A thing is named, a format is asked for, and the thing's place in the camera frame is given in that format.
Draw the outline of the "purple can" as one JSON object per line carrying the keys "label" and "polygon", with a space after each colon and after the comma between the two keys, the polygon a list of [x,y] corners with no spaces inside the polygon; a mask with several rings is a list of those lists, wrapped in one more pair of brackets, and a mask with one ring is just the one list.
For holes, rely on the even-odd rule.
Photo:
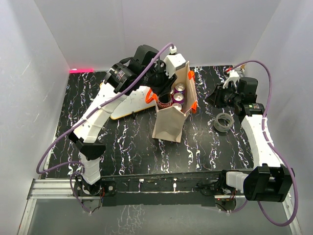
{"label": "purple can", "polygon": [[182,83],[177,83],[174,87],[174,92],[175,93],[180,93],[180,94],[185,94],[185,91],[186,91],[186,87],[184,84]]}
{"label": "purple can", "polygon": [[184,104],[184,95],[182,93],[174,93],[173,103],[178,103],[180,105]]}
{"label": "purple can", "polygon": [[176,108],[178,111],[182,112],[183,106],[179,103],[173,103],[172,107]]}

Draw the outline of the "beige canvas bag orange handles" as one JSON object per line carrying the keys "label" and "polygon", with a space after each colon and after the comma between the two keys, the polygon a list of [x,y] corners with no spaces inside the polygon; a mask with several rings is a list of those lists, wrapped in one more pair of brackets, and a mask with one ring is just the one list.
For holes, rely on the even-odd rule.
{"label": "beige canvas bag orange handles", "polygon": [[187,63],[184,68],[176,72],[174,84],[182,83],[186,87],[184,104],[179,111],[174,107],[159,109],[156,106],[156,122],[152,138],[164,141],[180,142],[184,123],[191,112],[197,111],[198,99],[195,87],[195,74]]}

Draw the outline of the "dark cola glass bottle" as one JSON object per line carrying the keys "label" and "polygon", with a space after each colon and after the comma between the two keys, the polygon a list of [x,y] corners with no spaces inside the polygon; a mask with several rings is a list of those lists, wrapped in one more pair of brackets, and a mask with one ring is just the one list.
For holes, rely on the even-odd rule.
{"label": "dark cola glass bottle", "polygon": [[158,109],[165,109],[172,106],[172,96],[170,93],[163,94],[158,97],[157,106]]}

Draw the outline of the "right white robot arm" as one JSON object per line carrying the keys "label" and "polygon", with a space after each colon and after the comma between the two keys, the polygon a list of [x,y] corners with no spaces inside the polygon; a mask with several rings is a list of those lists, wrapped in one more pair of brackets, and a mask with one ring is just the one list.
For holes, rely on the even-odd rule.
{"label": "right white robot arm", "polygon": [[291,174],[269,146],[272,141],[267,119],[263,116],[265,108],[256,101],[257,86],[255,78],[231,76],[218,84],[206,99],[215,108],[229,106],[234,109],[247,135],[254,162],[249,174],[223,170],[218,189],[223,194],[236,189],[248,201],[283,202],[291,188]]}

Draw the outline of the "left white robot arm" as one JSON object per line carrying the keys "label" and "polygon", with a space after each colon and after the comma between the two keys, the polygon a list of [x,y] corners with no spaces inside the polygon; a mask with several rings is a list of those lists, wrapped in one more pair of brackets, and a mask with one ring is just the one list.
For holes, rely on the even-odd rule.
{"label": "left white robot arm", "polygon": [[96,98],[71,130],[68,138],[79,150],[83,164],[80,188],[85,193],[96,195],[100,192],[100,157],[106,146],[98,140],[98,134],[119,104],[140,86],[149,87],[162,101],[168,100],[177,76],[176,68],[160,59],[167,49],[170,55],[177,52],[173,44],[161,50],[141,45],[134,56],[114,64],[106,72],[103,87]]}

